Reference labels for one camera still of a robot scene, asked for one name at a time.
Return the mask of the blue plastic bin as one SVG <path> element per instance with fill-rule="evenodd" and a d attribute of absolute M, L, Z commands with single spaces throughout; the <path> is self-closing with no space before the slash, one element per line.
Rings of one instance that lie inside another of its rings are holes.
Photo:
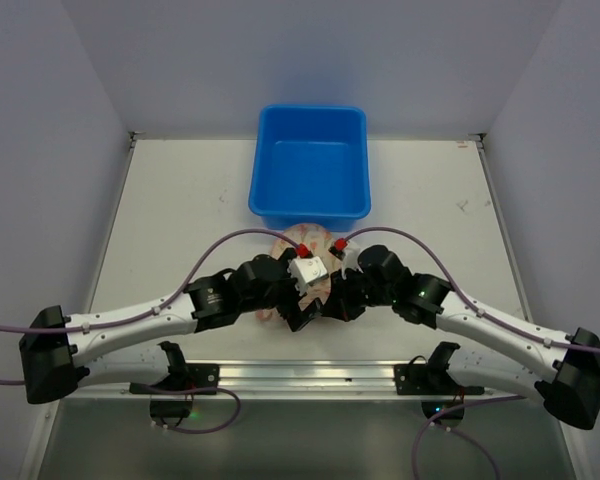
<path fill-rule="evenodd" d="M 330 105 L 263 108 L 248 206 L 272 230 L 300 223 L 351 230 L 372 207 L 365 113 Z"/>

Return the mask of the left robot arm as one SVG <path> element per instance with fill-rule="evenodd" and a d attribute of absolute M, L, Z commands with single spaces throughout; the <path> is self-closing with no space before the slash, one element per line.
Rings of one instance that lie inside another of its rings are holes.
<path fill-rule="evenodd" d="M 292 330 L 321 309 L 299 303 L 328 277 L 323 261 L 287 249 L 258 255 L 237 269 L 186 283 L 166 298 L 99 314 L 66 316 L 58 306 L 39 312 L 19 342 L 26 397 L 31 404 L 64 398 L 96 377 L 95 362 L 159 338 L 223 328 L 240 315 L 275 309 Z"/>

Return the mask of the aluminium mounting rail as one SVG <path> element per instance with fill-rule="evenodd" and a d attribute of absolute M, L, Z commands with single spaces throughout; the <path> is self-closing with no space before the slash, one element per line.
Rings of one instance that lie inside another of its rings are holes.
<path fill-rule="evenodd" d="M 523 365 L 489 350 L 460 349 L 449 355 L 449 376 L 465 388 L 465 394 L 481 395 L 487 390 L 539 399 L 537 387 L 551 384 L 563 363 L 549 360 Z M 44 375 L 40 383 L 27 387 L 31 403 L 48 403 L 65 398 L 80 388 L 98 385 L 140 383 L 156 385 L 171 373 L 186 371 L 188 362 L 160 349 L 134 351 L 130 355 L 106 355 L 73 368 Z M 362 392 L 395 390 L 393 366 L 401 363 L 361 362 L 220 362 L 217 387 L 250 392 Z"/>

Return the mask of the floral mesh laundry bag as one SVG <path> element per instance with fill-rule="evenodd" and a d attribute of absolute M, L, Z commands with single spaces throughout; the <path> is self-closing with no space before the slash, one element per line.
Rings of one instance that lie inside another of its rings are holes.
<path fill-rule="evenodd" d="M 322 270 L 324 270 L 323 273 L 327 273 L 320 281 L 315 280 L 304 288 L 304 295 L 300 297 L 298 304 L 300 310 L 305 310 L 315 299 L 319 299 L 322 304 L 326 303 L 331 291 L 331 279 L 329 275 L 341 268 L 341 261 L 329 252 L 329 248 L 335 240 L 334 235 L 324 227 L 311 223 L 293 225 L 285 230 L 283 235 L 298 245 L 304 245 L 306 247 L 305 250 L 310 252 L 301 261 L 303 264 L 312 264 L 312 266 L 315 266 L 318 263 L 316 260 L 319 259 L 323 267 Z M 269 254 L 273 258 L 278 259 L 290 246 L 286 241 L 275 239 Z M 284 322 L 284 319 L 276 309 L 259 310 L 255 313 L 255 317 L 261 324 L 268 327 Z"/>

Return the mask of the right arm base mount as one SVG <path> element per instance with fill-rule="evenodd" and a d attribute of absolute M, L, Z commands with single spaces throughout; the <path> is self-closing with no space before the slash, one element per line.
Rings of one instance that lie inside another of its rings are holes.
<path fill-rule="evenodd" d="M 445 353 L 432 354 L 429 358 L 417 355 L 408 363 L 393 366 L 393 381 L 399 396 L 441 397 L 437 401 L 421 401 L 426 418 L 465 400 L 465 388 L 447 372 L 449 358 Z"/>

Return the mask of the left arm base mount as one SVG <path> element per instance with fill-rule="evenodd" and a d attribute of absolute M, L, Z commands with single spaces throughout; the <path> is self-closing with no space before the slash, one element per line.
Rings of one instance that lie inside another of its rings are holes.
<path fill-rule="evenodd" d="M 156 423 L 178 427 L 193 412 L 194 395 L 191 389 L 217 387 L 220 366 L 215 363 L 188 363 L 186 371 L 171 373 L 156 385 L 131 383 L 129 392 L 134 395 L 158 395 L 167 392 L 175 399 L 150 400 L 149 415 Z"/>

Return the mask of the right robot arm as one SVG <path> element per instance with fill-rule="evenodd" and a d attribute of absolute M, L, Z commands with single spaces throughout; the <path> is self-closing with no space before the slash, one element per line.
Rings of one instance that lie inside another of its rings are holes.
<path fill-rule="evenodd" d="M 352 321 L 370 307 L 388 307 L 408 323 L 473 342 L 440 343 L 422 379 L 429 388 L 491 388 L 532 399 L 581 430 L 600 412 L 600 338 L 569 334 L 494 311 L 449 280 L 413 273 L 383 245 L 364 250 L 338 239 L 329 249 L 342 267 L 331 276 L 326 317 Z"/>

